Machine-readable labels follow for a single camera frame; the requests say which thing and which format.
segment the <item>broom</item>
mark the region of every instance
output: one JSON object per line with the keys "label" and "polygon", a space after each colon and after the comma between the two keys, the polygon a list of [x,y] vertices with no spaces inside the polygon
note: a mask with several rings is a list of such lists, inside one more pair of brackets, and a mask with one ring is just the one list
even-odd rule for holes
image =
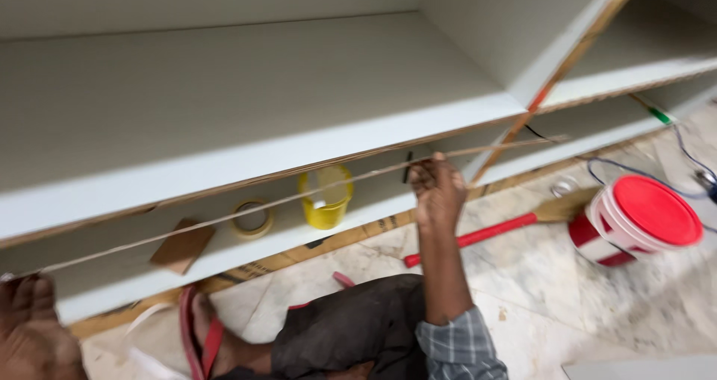
{"label": "broom", "polygon": [[[463,248],[470,246],[487,238],[495,237],[498,234],[503,234],[514,229],[520,229],[533,223],[570,221],[595,197],[595,194],[599,190],[600,187],[587,188],[571,192],[562,198],[545,201],[533,211],[523,216],[458,237],[458,247]],[[416,266],[421,263],[421,255],[412,254],[406,256],[404,263],[408,268]]]}

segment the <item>red bucket lid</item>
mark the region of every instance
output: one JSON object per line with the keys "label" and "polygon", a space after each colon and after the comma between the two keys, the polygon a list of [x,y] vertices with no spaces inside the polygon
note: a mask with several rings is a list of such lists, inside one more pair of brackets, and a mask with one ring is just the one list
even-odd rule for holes
{"label": "red bucket lid", "polygon": [[612,189],[624,215],[650,236],[673,246],[702,239],[697,213],[666,186],[641,175],[624,175]]}

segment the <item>masking tape roll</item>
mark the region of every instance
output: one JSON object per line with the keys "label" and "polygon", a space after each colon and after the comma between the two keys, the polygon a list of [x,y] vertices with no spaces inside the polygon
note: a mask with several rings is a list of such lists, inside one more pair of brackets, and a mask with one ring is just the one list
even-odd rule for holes
{"label": "masking tape roll", "polygon": [[[238,204],[236,208],[234,208],[233,213],[240,212],[242,210],[247,210],[250,208],[255,208],[257,206],[264,205],[265,203],[266,203],[266,201],[261,198],[247,199],[245,201],[241,201],[241,203]],[[263,213],[264,221],[258,227],[256,224],[252,224],[252,227],[250,227],[250,228],[240,227],[239,221],[238,221],[239,219],[243,220],[247,224],[251,224],[251,223],[254,223],[251,220],[256,219],[257,215],[261,215],[262,213]],[[234,229],[234,232],[237,234],[237,236],[239,238],[243,238],[245,240],[255,240],[256,238],[263,237],[266,233],[269,232],[269,230],[271,229],[271,226],[274,225],[274,210],[271,208],[259,210],[255,213],[250,213],[248,215],[240,216],[239,218],[231,219],[231,220],[229,220],[229,224],[232,226],[232,228]]]}

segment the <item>dark trousers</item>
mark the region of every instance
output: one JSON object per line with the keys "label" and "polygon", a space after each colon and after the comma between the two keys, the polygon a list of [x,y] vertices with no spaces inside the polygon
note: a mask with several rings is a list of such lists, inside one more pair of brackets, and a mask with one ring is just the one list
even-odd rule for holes
{"label": "dark trousers", "polygon": [[289,310],[272,348],[272,375],[238,367],[220,380],[325,379],[374,361],[369,380],[427,379],[416,341],[425,318],[423,276],[396,275],[358,284]]}

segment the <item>shirt sleeve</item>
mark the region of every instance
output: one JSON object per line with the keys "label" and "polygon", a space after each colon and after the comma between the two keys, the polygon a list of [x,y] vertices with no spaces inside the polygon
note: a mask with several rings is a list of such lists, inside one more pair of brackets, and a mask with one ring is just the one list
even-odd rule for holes
{"label": "shirt sleeve", "polygon": [[427,356],[430,380],[508,380],[477,306],[448,325],[421,321],[416,338]]}

